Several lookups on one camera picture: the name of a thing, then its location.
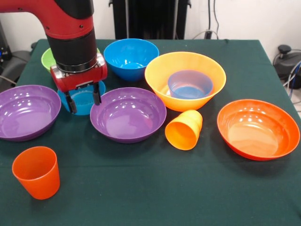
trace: red robot arm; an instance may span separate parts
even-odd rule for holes
[[[107,77],[107,66],[96,53],[92,0],[1,0],[0,12],[30,12],[41,21],[56,61],[51,76],[71,112],[72,89],[93,84],[94,102],[101,102],[98,82]]]

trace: green tablecloth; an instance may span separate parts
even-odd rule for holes
[[[101,52],[111,40],[98,40]],[[292,226],[301,225],[301,149],[284,158],[249,161],[222,140],[216,117],[228,102],[256,98],[300,118],[261,44],[256,40],[154,40],[161,54],[193,51],[215,59],[227,74],[225,88],[199,111],[204,117],[197,146],[188,152],[165,139],[162,128],[149,139],[119,144],[99,134],[88,116],[63,107],[54,126],[22,143],[0,141],[1,226]],[[49,47],[40,40],[18,85],[55,89],[40,62]],[[111,71],[107,90],[148,88],[125,83]],[[57,153],[61,187],[52,198],[31,198],[13,177],[11,165],[37,145]]]

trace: upside-down cup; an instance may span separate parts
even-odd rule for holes
[[[188,151],[196,146],[202,125],[202,115],[198,111],[188,110],[168,123],[165,136],[175,148]]]
[[[13,162],[14,176],[35,199],[48,199],[60,187],[55,152],[48,147],[32,147],[20,153]]]

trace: blue bowl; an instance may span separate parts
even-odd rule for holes
[[[205,74],[193,70],[182,70],[168,79],[170,95],[178,99],[199,99],[211,94],[213,83]]]
[[[103,95],[105,93],[105,85],[103,81],[99,82],[99,92],[100,95]],[[65,94],[59,90],[57,91],[57,93],[66,110],[70,112]],[[89,115],[92,105],[94,104],[93,94],[92,94],[93,86],[87,86],[82,89],[71,90],[69,93],[71,98],[74,100],[77,108],[77,112],[75,115]]]
[[[107,46],[104,58],[112,71],[126,81],[138,81],[150,61],[159,56],[158,48],[142,39],[122,39]]]

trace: bowl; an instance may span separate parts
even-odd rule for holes
[[[62,101],[63,106],[67,111],[70,112],[65,94],[60,90],[58,90],[57,93]],[[105,84],[103,81],[99,82],[99,93],[100,95],[103,95],[105,93]],[[94,104],[93,86],[71,90],[69,91],[69,94],[76,105],[77,112],[75,113],[75,115],[89,115]]]
[[[155,133],[166,118],[164,103],[154,93],[140,88],[114,89],[93,105],[92,125],[120,143],[136,143]]]
[[[170,95],[179,99],[199,99],[208,96],[213,88],[211,79],[205,74],[182,70],[168,79]]]
[[[281,108],[260,100],[243,99],[227,104],[217,116],[217,126],[229,147],[251,160],[285,156],[300,140],[293,118]]]
[[[48,48],[41,57],[42,65],[46,68],[46,70],[50,73],[50,67],[56,65],[56,61],[53,57],[51,48]]]
[[[105,48],[104,58],[111,70],[126,81],[143,78],[147,64],[159,56],[158,48],[142,39],[122,39]]]
[[[194,70],[207,75],[212,83],[210,95],[198,99],[179,99],[172,97],[168,88],[170,75],[181,70]],[[145,79],[166,107],[179,112],[197,110],[219,93],[226,83],[223,68],[213,59],[192,52],[172,52],[152,60],[145,69]]]
[[[61,109],[58,94],[45,86],[26,85],[0,93],[0,138],[34,139],[55,122]]]

